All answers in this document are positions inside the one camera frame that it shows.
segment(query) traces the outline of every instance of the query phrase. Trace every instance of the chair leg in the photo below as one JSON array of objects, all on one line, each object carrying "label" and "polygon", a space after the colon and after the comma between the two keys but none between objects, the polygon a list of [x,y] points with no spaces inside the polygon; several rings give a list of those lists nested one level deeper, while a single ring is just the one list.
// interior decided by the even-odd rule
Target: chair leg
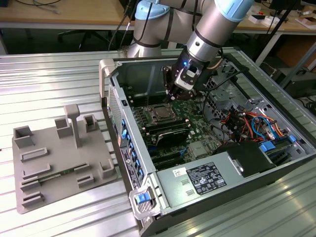
[{"label": "chair leg", "polygon": [[109,43],[109,42],[110,42],[107,38],[105,38],[105,37],[99,35],[99,34],[96,33],[96,32],[91,32],[91,34],[92,34],[93,36],[97,37],[98,39],[100,39],[100,40],[103,41],[103,42],[106,42],[106,43]]},{"label": "chair leg", "polygon": [[84,36],[83,36],[83,38],[82,38],[82,40],[81,40],[81,43],[80,43],[80,45],[79,45],[79,50],[82,49],[82,47],[84,46],[84,43],[85,43],[85,41],[86,41],[87,38],[88,38],[88,33],[84,33]]},{"label": "chair leg", "polygon": [[63,36],[79,34],[79,33],[86,33],[86,30],[71,30],[71,31],[66,31],[66,32],[63,32],[63,33],[59,33],[58,34],[58,42],[63,42]]},{"label": "chair leg", "polygon": [[32,40],[33,39],[30,29],[25,29],[25,33],[26,33],[26,37],[27,37],[28,40]]}]

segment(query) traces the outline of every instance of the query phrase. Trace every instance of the workbench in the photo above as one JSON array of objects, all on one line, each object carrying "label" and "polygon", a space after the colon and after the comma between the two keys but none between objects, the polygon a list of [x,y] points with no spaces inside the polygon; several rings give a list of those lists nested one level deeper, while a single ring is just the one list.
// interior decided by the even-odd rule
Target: workbench
[{"label": "workbench", "polygon": [[[115,30],[123,18],[124,11],[119,0],[62,0],[55,5],[61,14],[11,0],[8,7],[0,8],[0,29]],[[261,6],[265,15],[270,14],[271,10],[267,7],[259,3],[255,3],[255,5]],[[264,61],[282,35],[316,35],[315,30],[304,27],[295,21],[295,18],[289,16],[289,21],[282,24],[279,31],[258,57],[257,65]],[[126,30],[128,21],[127,17],[120,28],[121,30]],[[134,30],[133,23],[129,26],[129,30]],[[267,30],[268,27],[262,24],[254,24],[245,18],[237,26],[234,33],[266,34]],[[176,45],[176,43],[171,42],[168,48],[175,49]],[[0,55],[2,54],[6,54],[6,50],[0,36]]]},{"label": "workbench", "polygon": [[[233,48],[224,48],[224,52],[239,55]],[[162,52],[163,55],[179,53],[180,50]],[[109,184],[29,213],[20,215],[16,211],[13,128],[53,127],[54,119],[64,115],[64,105],[77,103],[82,115],[94,114],[118,168],[99,102],[98,64],[101,59],[119,57],[122,55],[117,52],[88,52],[0,58],[0,236],[139,236],[121,176]],[[237,59],[247,63],[240,55]],[[267,76],[260,69],[252,73],[258,78]],[[267,89],[276,86],[267,85]],[[306,123],[312,117],[301,116],[295,108],[298,103],[288,106],[296,110],[293,114],[298,121]],[[274,184],[156,236],[315,236],[315,223],[316,160],[313,160]]]}]

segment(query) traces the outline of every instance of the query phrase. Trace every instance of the blue latch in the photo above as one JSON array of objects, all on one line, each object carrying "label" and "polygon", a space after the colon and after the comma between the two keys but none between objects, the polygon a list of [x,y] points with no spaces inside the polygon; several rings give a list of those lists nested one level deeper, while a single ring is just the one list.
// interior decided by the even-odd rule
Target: blue latch
[{"label": "blue latch", "polygon": [[139,160],[135,162],[135,168],[137,169],[140,166]]},{"label": "blue latch", "polygon": [[140,170],[138,171],[138,174],[140,175],[140,177],[143,177],[144,173],[143,173],[142,169],[140,169]]},{"label": "blue latch", "polygon": [[269,150],[272,150],[275,148],[275,145],[271,141],[261,143],[261,146],[259,147],[263,152],[267,152]]},{"label": "blue latch", "polygon": [[133,156],[133,160],[135,160],[137,158],[137,154],[135,151],[132,152],[132,156]]},{"label": "blue latch", "polygon": [[149,193],[137,195],[135,197],[137,204],[142,204],[151,200]]},{"label": "blue latch", "polygon": [[127,129],[124,129],[123,133],[122,133],[122,138],[125,139],[127,136]]},{"label": "blue latch", "polygon": [[290,139],[291,143],[296,142],[296,138],[293,135],[290,135],[288,139]]}]

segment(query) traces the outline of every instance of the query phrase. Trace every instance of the slotted aluminum surface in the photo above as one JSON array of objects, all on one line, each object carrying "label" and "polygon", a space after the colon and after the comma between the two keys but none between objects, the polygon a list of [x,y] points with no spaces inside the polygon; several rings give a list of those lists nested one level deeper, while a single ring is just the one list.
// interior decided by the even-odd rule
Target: slotted aluminum surface
[{"label": "slotted aluminum surface", "polygon": [[[180,51],[163,53],[178,55]],[[248,59],[233,48],[226,48],[225,53],[232,53],[249,66]],[[99,102],[98,63],[101,59],[119,57],[116,52],[90,52],[0,58],[0,236],[139,236],[121,178],[24,215],[15,209],[11,149],[14,127],[25,124],[33,130],[52,127],[54,119],[63,116],[64,105],[77,103],[81,114],[95,115],[106,145],[113,151]],[[266,80],[266,75],[256,67],[251,68],[251,73],[260,81]],[[271,82],[266,87],[271,91]],[[256,96],[257,92],[249,89],[247,93]],[[308,122],[304,126],[313,132],[313,118],[301,113],[297,104],[288,105],[287,98],[284,100],[283,105],[292,106],[289,109],[297,113],[294,116]],[[158,236],[315,236],[315,223],[314,160],[270,186]]]}]

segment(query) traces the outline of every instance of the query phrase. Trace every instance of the desk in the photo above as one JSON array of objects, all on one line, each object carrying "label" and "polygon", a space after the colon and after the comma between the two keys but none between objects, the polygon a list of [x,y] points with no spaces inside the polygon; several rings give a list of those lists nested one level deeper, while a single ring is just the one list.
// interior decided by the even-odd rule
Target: desk
[{"label": "desk", "polygon": [[[266,15],[270,14],[271,10],[267,7],[259,3],[255,3],[255,5],[260,5]],[[60,15],[11,0],[8,8],[0,8],[0,29],[114,30],[123,17],[123,8],[118,0],[62,0],[56,6],[61,12]],[[257,59],[257,65],[263,62],[281,35],[316,35],[316,31],[309,30],[299,24],[295,18],[289,16],[289,21],[282,24]],[[126,19],[121,30],[126,29],[124,25],[127,22]],[[262,24],[253,24],[246,18],[238,25],[234,33],[266,34],[267,30],[268,27]],[[0,36],[0,55],[5,53],[5,48],[2,45]],[[169,49],[175,47],[176,43],[171,42]]]},{"label": "desk", "polygon": [[[124,12],[118,0],[62,0],[55,5],[61,14],[11,0],[8,7],[0,7],[0,29],[115,30]],[[126,29],[128,21],[127,17],[121,30]],[[5,54],[5,47],[0,36],[1,54]]]},{"label": "desk", "polygon": [[[255,3],[256,6],[261,6],[261,11],[265,15],[270,14],[270,9],[268,9],[266,6],[263,6],[260,3]],[[306,28],[305,26],[298,23],[295,19],[298,17],[294,16],[288,16],[288,21],[284,22],[279,30],[276,32],[276,34],[272,37],[272,39],[269,41],[265,49],[261,52],[260,56],[256,60],[256,64],[258,66],[261,65],[261,63],[264,61],[264,59],[267,57],[269,52],[272,50],[274,45],[277,43],[279,38],[282,35],[316,35],[315,30],[310,30]],[[246,33],[246,34],[266,34],[268,30],[268,27],[266,27],[263,24],[254,24],[251,21],[249,21],[247,18],[244,19],[240,24],[237,26],[234,33]]]}]

